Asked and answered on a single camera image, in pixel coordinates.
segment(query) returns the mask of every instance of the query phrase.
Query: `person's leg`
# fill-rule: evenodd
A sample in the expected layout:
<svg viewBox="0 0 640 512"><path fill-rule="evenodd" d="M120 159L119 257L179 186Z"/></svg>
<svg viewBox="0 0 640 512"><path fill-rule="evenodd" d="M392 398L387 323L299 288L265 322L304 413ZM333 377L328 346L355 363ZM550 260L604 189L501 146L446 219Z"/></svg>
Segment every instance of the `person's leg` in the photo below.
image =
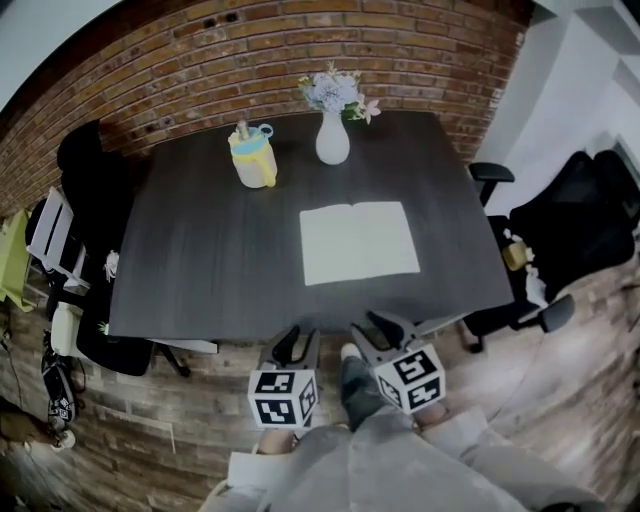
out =
<svg viewBox="0 0 640 512"><path fill-rule="evenodd" d="M358 347L349 343L342 347L340 398L349 417L349 428L355 432L369 416L388 404L362 360Z"/></svg>

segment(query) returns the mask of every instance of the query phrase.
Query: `black cable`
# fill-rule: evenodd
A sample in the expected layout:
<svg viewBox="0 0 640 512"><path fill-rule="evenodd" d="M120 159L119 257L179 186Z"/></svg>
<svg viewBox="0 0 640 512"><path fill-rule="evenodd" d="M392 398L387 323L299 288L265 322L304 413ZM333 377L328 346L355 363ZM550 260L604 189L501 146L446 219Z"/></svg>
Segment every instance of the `black cable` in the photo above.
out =
<svg viewBox="0 0 640 512"><path fill-rule="evenodd" d="M7 347L7 344L4 342L4 340L0 340L0 345L2 345L2 348L5 349L7 355L9 356L9 364L11 365L13 376L16 378L16 384L18 385L18 400L20 401L20 409L22 409L22 388L20 387L20 379L18 379L18 372L16 372L16 367L13 366L13 357L11 356L9 347Z"/></svg>

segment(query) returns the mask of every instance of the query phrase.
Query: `gray pants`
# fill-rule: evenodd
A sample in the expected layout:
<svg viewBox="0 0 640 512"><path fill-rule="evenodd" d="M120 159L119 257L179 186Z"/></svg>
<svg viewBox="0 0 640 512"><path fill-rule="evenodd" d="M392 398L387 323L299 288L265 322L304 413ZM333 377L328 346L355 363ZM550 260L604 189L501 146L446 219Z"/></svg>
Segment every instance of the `gray pants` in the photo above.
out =
<svg viewBox="0 0 640 512"><path fill-rule="evenodd" d="M380 394L367 364L353 356L342 362L340 394L352 432L358 430L362 422L378 409L389 404Z"/></svg>

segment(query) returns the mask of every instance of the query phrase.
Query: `red brick wall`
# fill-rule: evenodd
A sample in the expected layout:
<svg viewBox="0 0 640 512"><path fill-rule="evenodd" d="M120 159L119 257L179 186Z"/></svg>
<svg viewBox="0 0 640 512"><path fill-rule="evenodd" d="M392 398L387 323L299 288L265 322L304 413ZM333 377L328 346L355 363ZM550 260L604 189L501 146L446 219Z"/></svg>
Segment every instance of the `red brick wall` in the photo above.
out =
<svg viewBox="0 0 640 512"><path fill-rule="evenodd" d="M125 1L0 113L0 214L57 183L58 145L86 121L103 119L106 147L135 162L163 140L307 110L297 80L327 60L362 70L383 109L438 113L469 160L530 14L529 0Z"/></svg>

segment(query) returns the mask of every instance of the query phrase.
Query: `pink flower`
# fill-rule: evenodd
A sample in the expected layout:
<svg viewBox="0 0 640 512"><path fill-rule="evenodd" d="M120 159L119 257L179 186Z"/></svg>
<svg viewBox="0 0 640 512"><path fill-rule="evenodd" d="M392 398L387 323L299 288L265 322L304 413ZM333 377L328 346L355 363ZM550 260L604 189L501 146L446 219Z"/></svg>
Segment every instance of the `pink flower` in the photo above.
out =
<svg viewBox="0 0 640 512"><path fill-rule="evenodd" d="M367 124L371 123L371 116L377 116L381 112L378 108L378 101L380 100L370 101L365 107L364 118L367 120Z"/></svg>

